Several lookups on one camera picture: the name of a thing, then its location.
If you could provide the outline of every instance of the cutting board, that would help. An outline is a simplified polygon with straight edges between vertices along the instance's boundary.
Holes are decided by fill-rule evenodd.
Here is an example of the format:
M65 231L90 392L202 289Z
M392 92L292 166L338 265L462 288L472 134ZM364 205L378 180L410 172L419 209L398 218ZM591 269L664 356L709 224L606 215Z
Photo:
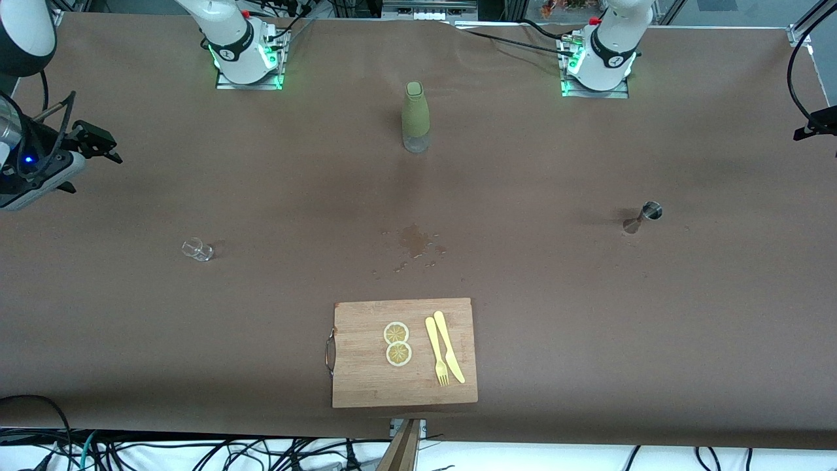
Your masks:
M436 359L424 320L442 311L465 383L448 371L450 384L436 380ZM383 330L391 322L409 329L412 359L387 362ZM470 298L406 299L334 305L334 376L331 406L382 407L459 404L477 401L474 319ZM439 347L446 351L441 334Z

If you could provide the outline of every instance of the table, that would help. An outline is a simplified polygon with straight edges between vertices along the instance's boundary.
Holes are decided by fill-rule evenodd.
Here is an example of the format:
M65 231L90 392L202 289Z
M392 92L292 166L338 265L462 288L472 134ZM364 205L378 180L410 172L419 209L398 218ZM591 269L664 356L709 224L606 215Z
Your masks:
M0 394L74 427L833 445L837 165L833 140L791 140L781 29L653 28L628 100L562 98L549 53L442 23L316 21L273 92L216 91L199 40L188 17L65 16L51 92L125 163L0 215ZM423 156L401 147L410 80ZM37 78L18 98L37 109ZM663 218L624 235L649 199ZM412 225L445 253L410 258ZM457 297L479 402L330 408L334 302Z

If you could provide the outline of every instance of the green bottle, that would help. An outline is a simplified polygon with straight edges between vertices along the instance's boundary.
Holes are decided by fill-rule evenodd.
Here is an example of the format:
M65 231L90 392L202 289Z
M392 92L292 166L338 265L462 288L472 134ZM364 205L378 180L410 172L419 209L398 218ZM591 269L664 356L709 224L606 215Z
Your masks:
M430 109L421 82L410 82L401 109L401 135L411 153L422 153L430 146Z

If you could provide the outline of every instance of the yellow knife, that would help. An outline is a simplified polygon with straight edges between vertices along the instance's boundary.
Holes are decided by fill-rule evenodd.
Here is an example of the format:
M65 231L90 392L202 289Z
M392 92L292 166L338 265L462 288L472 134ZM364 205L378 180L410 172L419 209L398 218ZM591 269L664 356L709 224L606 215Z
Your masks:
M456 376L456 380L460 383L465 382L465 377L462 376L462 370L460 369L460 364L456 361L456 355L454 355L454 348L450 346L450 336L448 336L448 324L444 322L444 314L442 311L436 311L433 313L433 319L436 321L436 327L439 328L439 332L442 333L442 340L444 340L444 349L447 351L444 352L444 361L448 363L450 367L450 372Z

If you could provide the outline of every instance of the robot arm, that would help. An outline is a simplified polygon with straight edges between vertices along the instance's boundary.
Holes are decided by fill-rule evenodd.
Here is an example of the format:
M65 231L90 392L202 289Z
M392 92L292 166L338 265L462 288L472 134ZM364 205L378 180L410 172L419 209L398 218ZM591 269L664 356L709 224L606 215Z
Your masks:
M583 51L567 72L597 91L615 88L630 73L636 47L654 19L654 0L610 0L599 25L582 29Z
M55 54L55 28L46 0L0 0L0 72L35 75ZM75 92L29 117L0 91L0 210L19 210L54 189L75 193L69 179L97 156L121 163L109 132L88 122L69 126ZM64 108L58 130L44 119Z
M175 0L195 18L215 64L237 84L261 80L277 67L276 27L245 18L234 0Z
M0 72L35 75L55 54L55 27L46 0L0 2Z

